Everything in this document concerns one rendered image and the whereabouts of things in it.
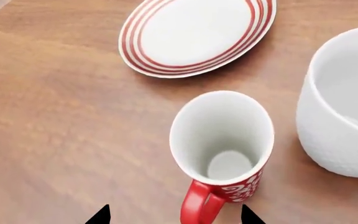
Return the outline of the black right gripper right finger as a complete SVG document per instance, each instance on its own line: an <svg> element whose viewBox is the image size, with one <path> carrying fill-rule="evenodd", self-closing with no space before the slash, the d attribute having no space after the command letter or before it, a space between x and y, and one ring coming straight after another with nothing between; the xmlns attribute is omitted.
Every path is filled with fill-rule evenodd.
<svg viewBox="0 0 358 224"><path fill-rule="evenodd" d="M242 205L241 224L265 224L247 205Z"/></svg>

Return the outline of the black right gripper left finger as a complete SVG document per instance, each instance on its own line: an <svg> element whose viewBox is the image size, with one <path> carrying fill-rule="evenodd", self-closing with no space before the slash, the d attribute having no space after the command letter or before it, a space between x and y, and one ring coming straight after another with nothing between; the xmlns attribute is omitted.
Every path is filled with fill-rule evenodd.
<svg viewBox="0 0 358 224"><path fill-rule="evenodd" d="M110 224L110 208L106 204L94 214L85 224Z"/></svg>

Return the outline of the red mug with white pattern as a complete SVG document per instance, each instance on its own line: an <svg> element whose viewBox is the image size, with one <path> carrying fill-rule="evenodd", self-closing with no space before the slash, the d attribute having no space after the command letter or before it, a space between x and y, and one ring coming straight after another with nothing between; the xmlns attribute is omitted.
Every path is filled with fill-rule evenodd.
<svg viewBox="0 0 358 224"><path fill-rule="evenodd" d="M181 224L212 224L225 203L253 196L274 139L265 108L242 93L211 91L183 106L169 135L175 162L192 179Z"/></svg>

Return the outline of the white plate with red rings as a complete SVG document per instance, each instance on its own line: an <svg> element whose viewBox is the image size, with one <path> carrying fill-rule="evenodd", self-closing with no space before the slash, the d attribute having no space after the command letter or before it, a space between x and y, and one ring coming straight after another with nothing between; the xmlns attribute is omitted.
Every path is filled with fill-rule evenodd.
<svg viewBox="0 0 358 224"><path fill-rule="evenodd" d="M118 49L147 76L195 76L248 52L276 12L277 0L144 0L122 26Z"/></svg>

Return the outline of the white textured bowl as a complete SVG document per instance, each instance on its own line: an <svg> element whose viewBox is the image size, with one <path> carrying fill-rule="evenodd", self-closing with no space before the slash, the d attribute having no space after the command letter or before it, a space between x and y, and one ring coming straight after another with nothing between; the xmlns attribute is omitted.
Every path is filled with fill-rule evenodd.
<svg viewBox="0 0 358 224"><path fill-rule="evenodd" d="M333 37L313 55L296 128L304 151L319 166L358 177L358 28Z"/></svg>

